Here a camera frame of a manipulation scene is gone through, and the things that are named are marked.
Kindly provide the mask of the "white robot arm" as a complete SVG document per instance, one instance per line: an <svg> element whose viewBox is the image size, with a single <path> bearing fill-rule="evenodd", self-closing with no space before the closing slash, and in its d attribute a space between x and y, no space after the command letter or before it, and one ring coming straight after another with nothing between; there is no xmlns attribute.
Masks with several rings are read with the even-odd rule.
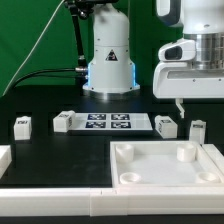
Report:
<svg viewBox="0 0 224 224"><path fill-rule="evenodd" d="M224 98L224 0L156 0L158 18L183 37L162 46L153 94L180 105L187 98ZM116 99L140 89L129 53L129 20L112 5L94 10L94 57L86 94Z"/></svg>

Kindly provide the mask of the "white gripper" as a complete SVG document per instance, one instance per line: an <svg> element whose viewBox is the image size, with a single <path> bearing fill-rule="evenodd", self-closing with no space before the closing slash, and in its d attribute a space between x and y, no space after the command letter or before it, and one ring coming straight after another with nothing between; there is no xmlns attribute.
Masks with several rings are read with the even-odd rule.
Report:
<svg viewBox="0 0 224 224"><path fill-rule="evenodd" d="M181 38L158 52L153 94L175 99L184 119L183 99L224 98L224 42L222 38Z"/></svg>

